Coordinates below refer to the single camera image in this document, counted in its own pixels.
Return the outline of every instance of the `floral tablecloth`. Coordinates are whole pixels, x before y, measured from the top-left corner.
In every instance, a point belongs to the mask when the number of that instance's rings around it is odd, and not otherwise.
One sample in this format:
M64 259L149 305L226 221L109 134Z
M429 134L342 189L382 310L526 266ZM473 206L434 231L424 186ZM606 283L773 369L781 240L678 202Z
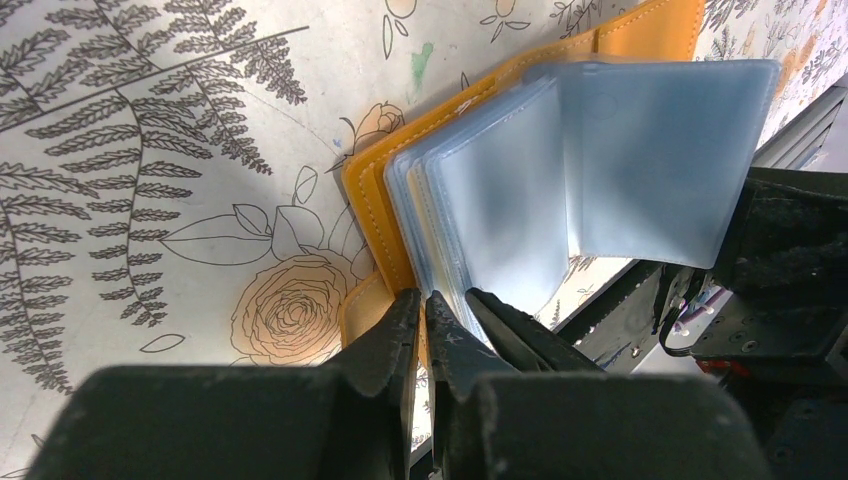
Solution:
M844 0L706 3L699 59L784 65L763 140L848 67ZM0 478L97 368L328 358L374 268L347 156L634 4L0 0ZM626 260L573 263L548 325Z

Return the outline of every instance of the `wire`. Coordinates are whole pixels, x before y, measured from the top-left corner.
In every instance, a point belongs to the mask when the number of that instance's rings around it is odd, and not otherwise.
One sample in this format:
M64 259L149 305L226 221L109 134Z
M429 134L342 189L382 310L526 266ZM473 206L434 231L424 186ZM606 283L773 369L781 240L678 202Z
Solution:
M665 317L665 321L660 327L659 334L659 343L660 346L663 347L666 355L669 357L688 357L692 354L691 347L684 348L671 348L666 345L666 341L668 340L668 335L671 333L671 329L674 327L674 322L677 321L677 317L680 316L680 309L675 307L672 308L671 311L668 312L668 315Z

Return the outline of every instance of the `rose drawing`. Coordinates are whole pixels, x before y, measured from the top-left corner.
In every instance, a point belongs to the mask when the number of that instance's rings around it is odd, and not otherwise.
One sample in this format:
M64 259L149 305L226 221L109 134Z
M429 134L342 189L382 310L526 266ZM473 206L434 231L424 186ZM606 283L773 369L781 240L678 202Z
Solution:
M371 107L358 126L354 126L347 117L341 117L341 120L347 123L353 132L353 149L328 171L341 167L348 157L404 125L403 111L389 102L377 103Z
M233 347L256 364L317 364L340 349L339 307L357 282L351 262L304 250L257 273L233 313Z
M329 235L305 206L317 182L315 169L304 166L291 205L277 206L271 219L256 205L235 204L232 213L196 221L161 240L174 254L207 265L249 265L269 254L276 259L256 273L230 318L231 343L245 355L233 364L317 364L341 348L342 301L376 265L350 205Z

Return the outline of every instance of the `green paint stain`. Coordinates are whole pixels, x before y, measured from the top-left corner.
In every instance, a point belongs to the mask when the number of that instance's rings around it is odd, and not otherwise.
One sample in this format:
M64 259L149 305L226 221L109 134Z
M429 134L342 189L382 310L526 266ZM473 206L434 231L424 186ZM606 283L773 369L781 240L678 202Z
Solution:
M427 42L421 47L421 53L412 54L412 79L415 81L415 91L421 91L421 82L424 80L424 70L427 69L427 61L433 53L433 44Z

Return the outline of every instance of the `yellow leather wallet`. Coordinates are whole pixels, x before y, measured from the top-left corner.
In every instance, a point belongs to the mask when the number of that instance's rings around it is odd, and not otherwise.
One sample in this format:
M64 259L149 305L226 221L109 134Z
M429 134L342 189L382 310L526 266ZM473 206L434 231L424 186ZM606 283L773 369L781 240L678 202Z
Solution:
M568 61L588 54L690 61L703 8L703 0L650 0L594 30L526 52L348 160L342 180L378 271L354 289L342 306L342 345L350 344L376 324L395 293L416 286L383 180L386 165L394 155L466 109L511 87L525 70L539 63Z

